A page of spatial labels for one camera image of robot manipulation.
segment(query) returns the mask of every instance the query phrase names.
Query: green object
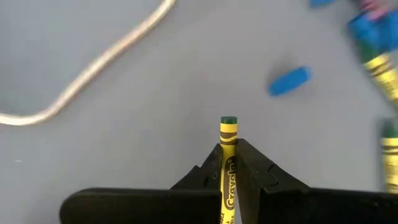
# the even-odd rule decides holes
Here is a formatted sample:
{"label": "green object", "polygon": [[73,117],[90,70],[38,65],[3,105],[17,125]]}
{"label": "green object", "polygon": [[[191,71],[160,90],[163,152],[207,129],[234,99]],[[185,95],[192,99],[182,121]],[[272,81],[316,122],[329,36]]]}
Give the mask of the green object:
{"label": "green object", "polygon": [[221,124],[237,124],[238,118],[234,116],[221,117]]}
{"label": "green object", "polygon": [[366,40],[357,40],[356,44],[358,46],[358,53],[361,57],[362,62],[366,63],[380,54],[382,54],[376,46],[373,46],[370,42]]}
{"label": "green object", "polygon": [[398,119],[386,119],[382,130],[383,138],[398,138]]}

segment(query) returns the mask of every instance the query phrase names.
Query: cord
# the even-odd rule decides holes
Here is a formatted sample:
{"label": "cord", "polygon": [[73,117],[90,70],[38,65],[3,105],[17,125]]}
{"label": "cord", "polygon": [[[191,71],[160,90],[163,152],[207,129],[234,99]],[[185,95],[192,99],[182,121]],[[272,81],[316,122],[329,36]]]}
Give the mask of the cord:
{"label": "cord", "polygon": [[80,74],[69,84],[58,98],[46,109],[32,115],[18,116],[13,114],[1,114],[0,124],[13,126],[27,126],[46,121],[55,116],[85,87],[94,77],[96,77],[105,66],[113,61],[117,56],[135,44],[140,38],[145,36],[156,24],[170,11],[176,0],[163,0],[160,6],[135,29],[114,43],[108,50],[102,53],[97,59],[92,61]]}

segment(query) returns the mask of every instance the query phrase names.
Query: black crayon wrapper stripe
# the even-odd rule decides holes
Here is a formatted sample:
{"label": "black crayon wrapper stripe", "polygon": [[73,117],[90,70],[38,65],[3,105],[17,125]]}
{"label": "black crayon wrapper stripe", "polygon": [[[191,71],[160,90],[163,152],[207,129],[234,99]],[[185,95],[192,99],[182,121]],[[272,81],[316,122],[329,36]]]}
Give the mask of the black crayon wrapper stripe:
{"label": "black crayon wrapper stripe", "polygon": [[369,71],[371,72],[372,76],[376,77],[392,69],[393,67],[390,62],[384,62],[383,64],[376,66]]}
{"label": "black crayon wrapper stripe", "polygon": [[229,142],[220,141],[220,144],[223,144],[223,145],[225,145],[225,146],[233,146],[233,145],[236,144],[236,141],[238,141],[238,140],[237,140],[237,139],[234,139],[234,140],[229,141]]}
{"label": "black crayon wrapper stripe", "polygon": [[384,146],[383,154],[384,155],[398,155],[398,147],[397,146]]}
{"label": "black crayon wrapper stripe", "polygon": [[388,183],[387,185],[389,186],[389,188],[398,189],[398,185],[396,184]]}
{"label": "black crayon wrapper stripe", "polygon": [[235,132],[235,133],[224,133],[224,132],[220,132],[220,136],[221,136],[222,138],[231,138],[231,137],[237,136],[237,135],[238,135],[237,132]]}

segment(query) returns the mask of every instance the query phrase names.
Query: gray table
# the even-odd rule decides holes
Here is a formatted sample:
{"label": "gray table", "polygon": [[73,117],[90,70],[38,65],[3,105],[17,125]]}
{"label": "gray table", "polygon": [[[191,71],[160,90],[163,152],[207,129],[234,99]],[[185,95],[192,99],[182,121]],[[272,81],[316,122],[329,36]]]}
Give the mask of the gray table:
{"label": "gray table", "polygon": [[[158,3],[2,0],[1,111],[47,106]],[[203,162],[230,114],[240,137],[306,184],[381,190],[377,124],[394,112],[345,33],[356,13],[348,1],[313,11],[307,0],[179,0],[54,119],[0,126],[0,223],[57,223],[63,199],[88,187],[167,189]],[[266,93],[300,65],[312,81]]]}

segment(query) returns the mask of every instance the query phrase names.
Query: crayon wrapper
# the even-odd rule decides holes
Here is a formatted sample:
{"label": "crayon wrapper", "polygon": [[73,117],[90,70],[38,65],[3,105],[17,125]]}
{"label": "crayon wrapper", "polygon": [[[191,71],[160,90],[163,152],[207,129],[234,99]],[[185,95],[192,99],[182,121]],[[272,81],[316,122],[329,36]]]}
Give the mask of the crayon wrapper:
{"label": "crayon wrapper", "polygon": [[398,73],[392,67],[387,55],[380,55],[365,63],[364,66],[390,100],[398,99]]}
{"label": "crayon wrapper", "polygon": [[389,193],[398,194],[398,138],[383,139],[383,162],[386,187]]}
{"label": "crayon wrapper", "polygon": [[220,145],[223,148],[221,163],[221,224],[234,224],[236,200],[236,167],[235,153],[238,138],[237,124],[221,124]]}

